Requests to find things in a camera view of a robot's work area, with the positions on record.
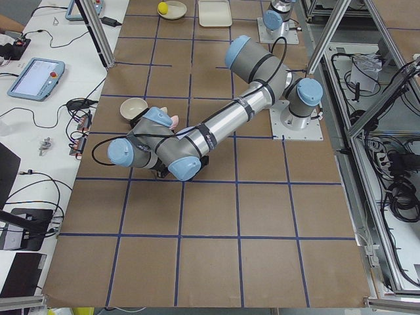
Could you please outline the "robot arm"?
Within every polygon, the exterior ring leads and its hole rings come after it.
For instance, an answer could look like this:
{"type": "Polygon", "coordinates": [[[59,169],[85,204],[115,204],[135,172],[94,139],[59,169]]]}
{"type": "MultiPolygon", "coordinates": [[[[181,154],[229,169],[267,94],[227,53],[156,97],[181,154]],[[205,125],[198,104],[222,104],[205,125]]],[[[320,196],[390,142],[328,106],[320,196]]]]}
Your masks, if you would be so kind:
{"type": "Polygon", "coordinates": [[[173,121],[168,114],[151,107],[125,137],[111,141],[108,159],[122,167],[164,168],[186,181],[203,168],[208,152],[281,97],[289,102],[287,117],[308,120],[324,93],[318,81],[295,77],[283,60],[246,35],[233,40],[225,64],[248,83],[248,90],[179,133],[172,132],[173,121]]]}
{"type": "Polygon", "coordinates": [[[263,14],[264,26],[270,31],[287,30],[296,0],[271,0],[263,14]]]}

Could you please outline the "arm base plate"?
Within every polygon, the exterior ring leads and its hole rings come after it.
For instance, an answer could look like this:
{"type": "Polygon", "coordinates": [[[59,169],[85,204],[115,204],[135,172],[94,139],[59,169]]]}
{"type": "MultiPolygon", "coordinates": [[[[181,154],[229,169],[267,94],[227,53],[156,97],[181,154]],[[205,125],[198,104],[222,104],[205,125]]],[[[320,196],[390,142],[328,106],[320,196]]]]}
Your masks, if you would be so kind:
{"type": "Polygon", "coordinates": [[[275,40],[279,37],[285,37],[287,39],[287,42],[290,45],[298,45],[299,44],[299,38],[297,34],[297,27],[298,25],[291,20],[288,20],[287,22],[284,22],[280,28],[276,30],[270,30],[268,29],[263,19],[257,18],[257,25],[259,30],[259,42],[260,43],[274,43],[275,40]]]}
{"type": "Polygon", "coordinates": [[[289,111],[289,101],[279,100],[269,108],[274,140],[323,141],[319,119],[297,117],[289,111]]]}

